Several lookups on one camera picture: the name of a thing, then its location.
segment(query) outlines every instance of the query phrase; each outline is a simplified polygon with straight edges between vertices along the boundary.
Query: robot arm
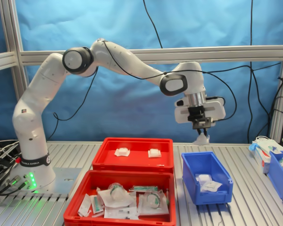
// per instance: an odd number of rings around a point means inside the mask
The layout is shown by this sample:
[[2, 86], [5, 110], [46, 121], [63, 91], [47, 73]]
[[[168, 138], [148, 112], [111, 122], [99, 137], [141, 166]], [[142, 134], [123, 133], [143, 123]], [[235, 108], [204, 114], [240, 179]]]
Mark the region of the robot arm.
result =
[[25, 178], [33, 174], [34, 179], [29, 180], [28, 187], [23, 190], [47, 186], [55, 178], [42, 124], [43, 110], [54, 98], [67, 75], [73, 73], [88, 77], [98, 66], [119, 74], [147, 79], [159, 86], [167, 96], [183, 92], [184, 98], [175, 104], [178, 123], [192, 122], [194, 129], [209, 128], [214, 125], [213, 120], [225, 117], [220, 102], [207, 102], [201, 67], [196, 62], [180, 63], [172, 72], [163, 73], [143, 63], [129, 50], [102, 39], [95, 41], [90, 49], [71, 48], [63, 55], [53, 53], [40, 66], [13, 114], [13, 125], [22, 156], [20, 165], [12, 169], [10, 178]]

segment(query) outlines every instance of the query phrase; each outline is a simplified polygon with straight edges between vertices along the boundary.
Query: blue backdrop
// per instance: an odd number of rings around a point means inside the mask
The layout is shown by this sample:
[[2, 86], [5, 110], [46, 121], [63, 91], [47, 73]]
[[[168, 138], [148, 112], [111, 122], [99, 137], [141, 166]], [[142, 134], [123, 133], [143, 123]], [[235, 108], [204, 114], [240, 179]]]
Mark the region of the blue backdrop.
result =
[[[249, 45], [250, 0], [190, 1], [146, 0], [163, 47], [202, 47]], [[25, 50], [60, 50], [90, 46], [105, 38], [125, 48], [159, 48], [155, 31], [144, 10], [142, 0], [42, 0], [17, 1], [18, 19]], [[283, 0], [258, 0], [253, 9], [253, 45], [283, 44]], [[276, 62], [254, 62], [260, 68]], [[204, 71], [228, 69], [244, 64], [203, 63]], [[176, 65], [152, 65], [170, 71]], [[27, 67], [30, 80], [38, 66]], [[269, 109], [275, 95], [280, 65], [256, 71], [261, 102]], [[247, 91], [250, 71], [240, 68], [216, 73], [233, 89], [238, 108], [230, 120], [219, 122], [209, 130], [211, 142], [246, 143], [250, 113]], [[233, 97], [227, 87], [205, 74], [209, 96], [223, 96], [229, 116], [234, 110]], [[70, 75], [43, 113], [45, 133], [54, 130], [57, 112], [61, 119], [70, 117], [83, 101], [92, 78]], [[100, 68], [87, 100], [79, 113], [59, 123], [53, 140], [103, 140], [105, 137], [164, 137], [175, 142], [192, 142], [197, 133], [191, 124], [177, 124], [174, 102], [181, 98], [164, 96], [158, 87], [129, 76]], [[254, 138], [267, 116], [258, 104], [255, 86], [251, 89]], [[14, 137], [11, 118], [4, 116], [0, 138]]]

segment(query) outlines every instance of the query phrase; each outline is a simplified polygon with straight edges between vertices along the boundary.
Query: white box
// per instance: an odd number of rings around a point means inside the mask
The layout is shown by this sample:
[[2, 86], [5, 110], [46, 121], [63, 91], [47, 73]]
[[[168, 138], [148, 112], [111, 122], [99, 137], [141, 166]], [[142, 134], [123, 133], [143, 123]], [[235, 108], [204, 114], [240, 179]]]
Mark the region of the white box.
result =
[[262, 173], [268, 173], [270, 164], [270, 155], [262, 151], [260, 147], [256, 147], [256, 150], [252, 152], [255, 156], [256, 162], [259, 165]]

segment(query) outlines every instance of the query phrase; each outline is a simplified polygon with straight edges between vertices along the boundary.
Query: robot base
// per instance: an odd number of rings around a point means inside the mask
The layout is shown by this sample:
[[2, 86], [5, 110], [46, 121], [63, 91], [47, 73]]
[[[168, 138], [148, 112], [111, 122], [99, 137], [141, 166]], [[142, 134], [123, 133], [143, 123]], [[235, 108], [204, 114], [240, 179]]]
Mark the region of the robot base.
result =
[[56, 178], [49, 185], [38, 188], [34, 193], [41, 194], [69, 194], [72, 192], [81, 168], [53, 168]]

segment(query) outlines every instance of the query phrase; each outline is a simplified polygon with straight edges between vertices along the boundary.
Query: black cable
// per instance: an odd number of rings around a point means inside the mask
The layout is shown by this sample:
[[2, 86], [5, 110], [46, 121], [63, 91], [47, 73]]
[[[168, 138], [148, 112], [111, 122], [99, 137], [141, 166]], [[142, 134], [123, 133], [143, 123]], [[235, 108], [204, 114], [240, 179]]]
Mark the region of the black cable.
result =
[[274, 111], [281, 112], [281, 113], [283, 114], [283, 112], [282, 112], [282, 111], [280, 111], [280, 110], [278, 110], [278, 109], [274, 109]]
[[88, 95], [88, 93], [89, 93], [89, 90], [90, 90], [90, 88], [91, 88], [91, 86], [92, 86], [92, 84], [93, 84], [93, 81], [94, 81], [94, 79], [95, 79], [95, 76], [96, 76], [96, 74], [97, 74], [97, 72], [98, 72], [98, 69], [99, 69], [99, 68], [96, 67], [95, 72], [92, 74], [92, 75], [94, 75], [94, 77], [93, 77], [93, 79], [92, 79], [92, 81], [91, 81], [91, 83], [90, 83], [90, 86], [89, 86], [89, 88], [88, 88], [88, 90], [87, 90], [87, 93], [86, 93], [86, 95], [85, 95], [85, 98], [84, 98], [82, 104], [78, 107], [78, 109], [76, 110], [76, 112], [75, 112], [70, 118], [68, 118], [68, 119], [60, 119], [60, 118], [58, 117], [58, 114], [57, 114], [56, 112], [53, 113], [53, 116], [57, 119], [57, 124], [56, 124], [56, 127], [55, 127], [53, 133], [50, 135], [50, 137], [49, 137], [47, 140], [49, 140], [49, 139], [55, 134], [55, 132], [56, 132], [56, 130], [57, 130], [57, 127], [58, 127], [58, 121], [68, 121], [68, 120], [72, 119], [72, 118], [76, 115], [76, 113], [80, 110], [80, 108], [83, 106], [83, 104], [85, 103], [85, 100], [86, 100], [86, 98], [87, 98], [87, 95]]
[[262, 130], [264, 130], [264, 128], [265, 128], [267, 125], [268, 125], [268, 123], [266, 123], [266, 124], [262, 127], [262, 129], [259, 131], [259, 133], [256, 135], [256, 137], [259, 136], [259, 134], [262, 132]]
[[261, 103], [261, 100], [260, 100], [260, 94], [259, 94], [259, 87], [258, 87], [258, 83], [257, 83], [257, 79], [256, 79], [256, 76], [255, 76], [255, 73], [254, 73], [254, 71], [252, 70], [251, 71], [251, 73], [252, 73], [252, 75], [253, 75], [253, 77], [254, 77], [254, 80], [255, 80], [255, 85], [256, 85], [256, 90], [257, 90], [257, 98], [258, 98], [258, 101], [259, 101], [259, 103], [260, 103], [260, 105], [261, 105], [261, 107], [263, 108], [263, 110], [266, 112], [266, 114], [267, 114], [267, 121], [268, 121], [268, 129], [267, 129], [267, 132], [269, 131], [269, 126], [270, 126], [270, 121], [271, 121], [271, 119], [270, 119], [270, 115], [269, 115], [269, 112], [266, 110], [266, 108], [263, 106], [263, 104]]
[[231, 87], [230, 87], [225, 81], [223, 81], [222, 79], [220, 79], [220, 78], [217, 77], [216, 75], [214, 75], [214, 74], [212, 74], [212, 73], [210, 73], [210, 72], [205, 72], [205, 73], [214, 76], [215, 78], [217, 78], [218, 80], [220, 80], [223, 84], [225, 84], [225, 85], [229, 88], [229, 90], [230, 90], [230, 92], [232, 93], [233, 98], [234, 98], [235, 109], [234, 109], [234, 112], [232, 113], [232, 115], [229, 116], [229, 117], [227, 117], [227, 118], [225, 118], [225, 119], [219, 119], [219, 120], [217, 120], [217, 121], [224, 121], [224, 120], [228, 120], [228, 119], [232, 118], [232, 117], [234, 116], [234, 114], [236, 113], [236, 111], [237, 111], [237, 100], [236, 100], [236, 97], [235, 97], [234, 92], [232, 91]]
[[10, 167], [8, 167], [8, 168], [6, 168], [6, 169], [4, 170], [4, 172], [7, 171], [7, 170], [8, 170], [8, 172], [7, 172], [7, 174], [6, 174], [5, 176], [3, 176], [3, 177], [0, 179], [0, 186], [1, 186], [2, 182], [9, 176], [9, 173], [10, 173], [11, 169], [13, 168], [13, 166], [14, 166], [14, 164], [11, 164]]
[[252, 74], [250, 73], [250, 85], [249, 85], [249, 92], [248, 92], [248, 97], [247, 97], [247, 101], [249, 104], [249, 109], [250, 109], [250, 123], [249, 123], [249, 128], [247, 130], [247, 142], [250, 143], [250, 126], [251, 126], [251, 122], [253, 121], [253, 114], [251, 112], [251, 107], [250, 107], [250, 88], [251, 88], [251, 79], [252, 79]]
[[16, 190], [14, 190], [14, 191], [12, 191], [12, 192], [10, 192], [10, 193], [0, 194], [0, 196], [10, 195], [10, 194], [13, 194], [13, 193], [15, 193], [15, 192], [17, 192], [17, 191], [20, 191], [20, 189], [19, 189], [19, 188], [17, 188]]
[[253, 70], [253, 71], [258, 71], [258, 70], [261, 70], [261, 69], [269, 68], [269, 67], [272, 67], [272, 66], [279, 65], [279, 64], [281, 64], [281, 63], [282, 63], [282, 62], [279, 62], [279, 63], [274, 64], [274, 65], [266, 66], [266, 67], [261, 67], [261, 68], [255, 69], [255, 70]]
[[276, 97], [275, 99], [283, 98], [283, 96]]
[[156, 30], [156, 27], [155, 27], [155, 25], [154, 25], [154, 23], [153, 23], [153, 20], [151, 19], [150, 15], [149, 15], [148, 11], [147, 11], [147, 7], [146, 7], [145, 0], [143, 0], [143, 5], [145, 6], [146, 13], [148, 14], [148, 17], [149, 17], [150, 21], [151, 21], [152, 24], [153, 24], [154, 30], [155, 30], [156, 35], [157, 35], [157, 39], [158, 39], [158, 41], [159, 41], [160, 47], [162, 48], [162, 45], [161, 45], [160, 38], [159, 38], [158, 32], [157, 32], [157, 30]]

